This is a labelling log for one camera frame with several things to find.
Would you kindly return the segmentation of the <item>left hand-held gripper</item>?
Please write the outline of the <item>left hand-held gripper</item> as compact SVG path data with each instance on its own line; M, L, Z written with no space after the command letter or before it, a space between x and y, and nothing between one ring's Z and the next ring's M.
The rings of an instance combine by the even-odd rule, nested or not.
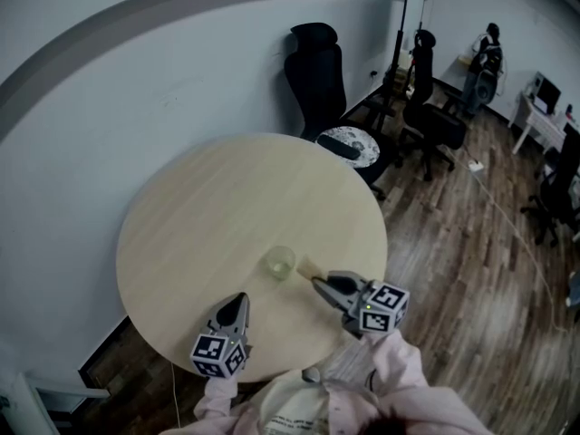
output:
M189 355L197 375L230 379L245 368L249 355L246 336L249 314L250 300L246 293L231 295L214 306L211 321L218 325L237 326L205 327L201 331Z

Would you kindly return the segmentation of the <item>person's left forearm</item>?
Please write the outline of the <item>person's left forearm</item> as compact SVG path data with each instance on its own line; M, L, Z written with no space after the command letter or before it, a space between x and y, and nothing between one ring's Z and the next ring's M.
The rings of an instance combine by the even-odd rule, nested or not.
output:
M238 394L238 378L209 378L204 396L194 409L198 421L224 419L231 415L232 401Z

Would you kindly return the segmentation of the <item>person's pink striped shirt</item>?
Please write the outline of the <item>person's pink striped shirt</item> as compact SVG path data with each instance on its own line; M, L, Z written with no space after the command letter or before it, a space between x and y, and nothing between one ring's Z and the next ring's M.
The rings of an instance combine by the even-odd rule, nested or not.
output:
M356 387L330 379L309 383L301 372L287 372L249 401L232 401L229 417L196 418L160 435L493 435L451 388L377 396L371 378Z

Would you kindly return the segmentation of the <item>floral round seat cushion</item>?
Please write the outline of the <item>floral round seat cushion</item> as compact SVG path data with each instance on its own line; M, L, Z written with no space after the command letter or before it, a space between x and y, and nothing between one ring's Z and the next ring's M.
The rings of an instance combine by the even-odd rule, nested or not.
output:
M357 160L344 159L336 155L340 160L354 169L369 168L380 157L380 147L376 139L366 130L352 126L340 126L326 130L321 135L333 137L361 152L361 156Z

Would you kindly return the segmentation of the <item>translucent pale cup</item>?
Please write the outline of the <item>translucent pale cup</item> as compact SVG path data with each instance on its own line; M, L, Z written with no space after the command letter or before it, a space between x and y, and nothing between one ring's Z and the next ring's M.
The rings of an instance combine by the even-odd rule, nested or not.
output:
M278 280L286 280L295 269L295 252L288 246L273 246L264 255L267 272Z

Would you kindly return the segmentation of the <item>small pale yellow piece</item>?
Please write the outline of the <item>small pale yellow piece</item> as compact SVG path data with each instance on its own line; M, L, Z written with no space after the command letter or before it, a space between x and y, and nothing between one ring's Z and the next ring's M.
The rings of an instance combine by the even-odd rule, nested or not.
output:
M309 256L303 256L296 265L296 272L307 280L325 280L326 274Z

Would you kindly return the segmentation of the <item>white shelf frame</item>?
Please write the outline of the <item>white shelf frame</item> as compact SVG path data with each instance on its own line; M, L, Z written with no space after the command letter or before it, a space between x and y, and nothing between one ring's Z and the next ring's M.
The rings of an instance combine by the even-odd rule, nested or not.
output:
M105 389L19 373L6 389L0 387L0 416L14 435L61 435L59 429L73 427L76 412L110 396Z

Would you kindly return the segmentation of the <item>black office chair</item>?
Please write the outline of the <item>black office chair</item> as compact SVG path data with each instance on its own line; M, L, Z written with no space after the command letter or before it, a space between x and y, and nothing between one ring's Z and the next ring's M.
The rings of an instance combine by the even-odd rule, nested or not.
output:
M556 233L556 222L569 226L574 231L580 228L580 206L575 208L570 195L570 188L576 172L580 167L580 132L566 124L565 140L559 154L556 168L541 182L538 195L528 198L533 207L522 207L522 214L528 213L539 224L535 244L544 242L546 233L551 234L550 246L555 247L559 238Z
M466 123L451 114L449 106L440 108L428 103L434 86L432 62L435 45L435 36L427 30L420 29L414 36L414 91L402 111L404 127L399 137L401 152L421 150L425 181L432 180L432 157L447 162L448 171L455 169L454 161L439 149L439 145L459 150L467 133Z
M397 147L393 139L345 116L343 54L336 31L325 23L307 23L293 27L291 33L296 39L296 49L286 58L284 69L304 117L301 138L316 144L315 140L324 131L340 126L367 131L380 147L379 159L365 169L354 169L343 163L360 175L378 200L384 201L386 194L375 181L398 158Z

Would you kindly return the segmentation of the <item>person's right forearm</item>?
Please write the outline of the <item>person's right forearm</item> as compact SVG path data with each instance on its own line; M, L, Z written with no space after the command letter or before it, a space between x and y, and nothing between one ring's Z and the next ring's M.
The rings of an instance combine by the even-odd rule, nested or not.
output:
M371 378L377 396L428 387L420 350L408 343L400 330L390 334L367 333L362 343L369 347L375 368Z

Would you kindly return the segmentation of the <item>computer monitor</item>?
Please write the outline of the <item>computer monitor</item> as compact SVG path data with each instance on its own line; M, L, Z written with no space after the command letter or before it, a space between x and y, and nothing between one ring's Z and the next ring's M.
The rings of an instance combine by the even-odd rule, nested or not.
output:
M552 115L560 97L560 90L545 75L537 72L532 81L530 98L534 106L546 115Z

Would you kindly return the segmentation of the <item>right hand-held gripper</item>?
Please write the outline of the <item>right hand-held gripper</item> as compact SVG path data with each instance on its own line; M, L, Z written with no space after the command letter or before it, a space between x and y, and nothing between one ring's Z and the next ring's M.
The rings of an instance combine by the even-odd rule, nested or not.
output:
M343 314L343 329L356 337L391 334L407 314L411 294L396 285L368 282L352 271L330 271L313 279L314 290Z

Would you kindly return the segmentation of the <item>yellowish storage box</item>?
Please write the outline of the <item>yellowish storage box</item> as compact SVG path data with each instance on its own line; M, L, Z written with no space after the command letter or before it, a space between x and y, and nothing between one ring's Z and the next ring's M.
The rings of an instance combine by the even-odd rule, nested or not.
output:
M398 67L395 73L393 92L396 96L403 95L411 82L413 55L410 51L402 51L399 55Z

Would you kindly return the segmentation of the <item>bluish grey bundle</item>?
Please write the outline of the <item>bluish grey bundle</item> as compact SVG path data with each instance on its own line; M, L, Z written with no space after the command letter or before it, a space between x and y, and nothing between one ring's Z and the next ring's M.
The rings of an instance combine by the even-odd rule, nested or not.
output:
M574 322L580 322L580 270L575 271L569 277L568 294L565 299L568 308L575 311Z

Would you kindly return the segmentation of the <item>white desk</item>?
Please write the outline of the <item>white desk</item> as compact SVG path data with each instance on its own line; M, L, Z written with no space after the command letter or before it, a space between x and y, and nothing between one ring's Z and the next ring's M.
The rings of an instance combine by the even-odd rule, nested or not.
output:
M522 132L512 148L513 155L519 152L530 131L535 131L541 138L540 142L543 145L544 154L550 148L554 148L558 152L562 150L566 138L564 132L557 128L548 115L535 107L523 92L517 96L507 127L510 129L517 123L518 119L523 121Z

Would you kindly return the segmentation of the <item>black framed board stand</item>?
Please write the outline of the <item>black framed board stand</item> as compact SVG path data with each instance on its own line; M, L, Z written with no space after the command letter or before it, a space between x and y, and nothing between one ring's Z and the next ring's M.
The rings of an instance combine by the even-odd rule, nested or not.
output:
M382 90L383 105L389 110L395 97L395 75L400 65L400 55L414 46L415 33L422 28L425 0L403 0L402 15L397 25L397 33L389 70L385 74Z

